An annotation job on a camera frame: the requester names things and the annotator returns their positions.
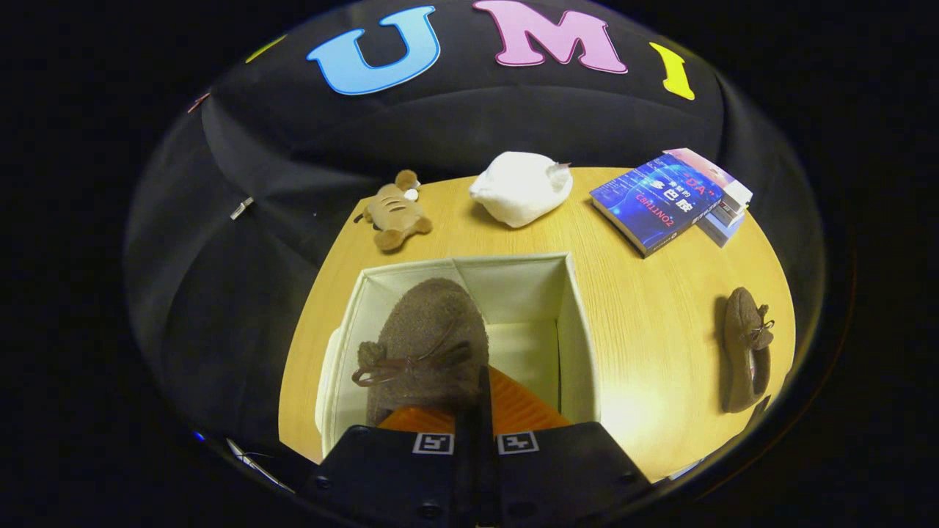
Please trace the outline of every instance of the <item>stuffed toy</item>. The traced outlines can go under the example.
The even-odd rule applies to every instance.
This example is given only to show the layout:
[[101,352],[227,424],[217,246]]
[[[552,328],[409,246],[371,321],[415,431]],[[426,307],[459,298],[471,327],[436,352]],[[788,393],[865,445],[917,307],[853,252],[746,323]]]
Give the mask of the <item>stuffed toy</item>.
[[530,152],[503,152],[469,187],[496,220],[522,227],[558,207],[574,187],[570,163]]
[[372,222],[380,229],[375,235],[375,245],[381,251],[393,251],[414,233],[429,233],[433,225],[423,215],[414,190],[420,183],[414,171],[403,170],[398,173],[394,183],[389,183],[378,190],[362,212],[366,222]]

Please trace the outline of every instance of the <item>white plush toy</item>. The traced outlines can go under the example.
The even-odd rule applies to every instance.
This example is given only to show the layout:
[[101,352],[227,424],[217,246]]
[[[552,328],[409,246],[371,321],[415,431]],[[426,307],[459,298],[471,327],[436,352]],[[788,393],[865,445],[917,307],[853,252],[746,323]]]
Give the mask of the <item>white plush toy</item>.
[[574,178],[568,165],[541,154],[503,152],[473,181],[469,196],[496,220],[522,227],[570,195]]

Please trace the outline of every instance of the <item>pink letter m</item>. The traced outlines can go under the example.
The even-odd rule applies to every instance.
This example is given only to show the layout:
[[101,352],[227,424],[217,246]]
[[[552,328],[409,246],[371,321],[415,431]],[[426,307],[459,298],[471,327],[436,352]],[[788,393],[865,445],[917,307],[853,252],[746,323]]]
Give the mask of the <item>pink letter m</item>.
[[574,56],[580,41],[583,55],[580,64],[593,70],[626,73],[626,65],[613,49],[607,35],[607,23],[577,11],[565,11],[561,22],[552,23],[532,8],[511,0],[480,0],[473,7],[489,11],[502,35],[504,49],[496,55],[496,62],[504,66],[535,66],[545,62],[545,56],[531,48],[529,37],[541,45],[561,64]]

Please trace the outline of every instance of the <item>wooden table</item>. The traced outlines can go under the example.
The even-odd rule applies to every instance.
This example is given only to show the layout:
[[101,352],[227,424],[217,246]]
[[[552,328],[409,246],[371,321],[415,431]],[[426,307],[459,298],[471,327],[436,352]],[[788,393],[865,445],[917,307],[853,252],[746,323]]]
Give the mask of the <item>wooden table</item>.
[[434,222],[393,255],[349,213],[316,277],[294,332],[280,396],[281,442],[323,459],[314,424],[316,390],[330,334],[339,327],[360,270],[447,256],[570,251],[599,371],[602,423],[652,481],[706,457],[743,430],[750,411],[720,409],[723,305],[738,286],[770,305],[776,321],[768,395],[793,362],[793,302],[762,230],[747,216],[723,249],[692,227],[647,259],[597,211],[589,191],[624,168],[573,168],[574,189],[557,209],[512,229],[470,199],[475,177],[425,184],[419,203]]

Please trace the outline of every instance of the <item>blue letter u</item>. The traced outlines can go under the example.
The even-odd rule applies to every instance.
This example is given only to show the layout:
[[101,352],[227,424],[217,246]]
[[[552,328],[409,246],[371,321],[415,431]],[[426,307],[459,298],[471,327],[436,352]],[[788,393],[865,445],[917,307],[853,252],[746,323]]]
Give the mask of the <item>blue letter u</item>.
[[306,60],[319,61],[323,77],[333,90],[345,95],[363,95],[400,85],[433,66],[440,56],[440,43],[427,15],[433,6],[405,9],[391,14],[379,25],[394,25],[401,33],[408,51],[388,66],[369,66],[356,40],[364,29],[353,29],[320,44],[306,55]]

